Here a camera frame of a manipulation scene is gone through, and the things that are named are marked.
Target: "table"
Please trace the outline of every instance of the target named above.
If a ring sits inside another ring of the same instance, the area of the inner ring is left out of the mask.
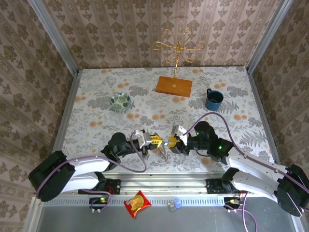
[[[190,128],[209,110],[205,107],[206,89],[221,91],[224,101],[218,113],[228,121],[236,143],[243,150],[273,162],[252,88],[244,67],[185,67],[177,78],[192,80],[190,98],[155,92],[159,76],[173,75],[173,68],[89,69],[83,70],[66,132],[63,152],[69,157],[96,153],[104,148],[115,132],[129,139],[134,130],[158,133],[163,139],[171,135],[173,125]],[[124,114],[109,108],[110,97],[126,92],[132,98]],[[218,116],[206,117],[219,137],[228,139]],[[141,170],[137,154],[122,158],[122,164]],[[195,151],[189,156],[151,151],[146,157],[148,172],[224,172],[227,167],[201,157]],[[115,168],[111,172],[125,173]]]

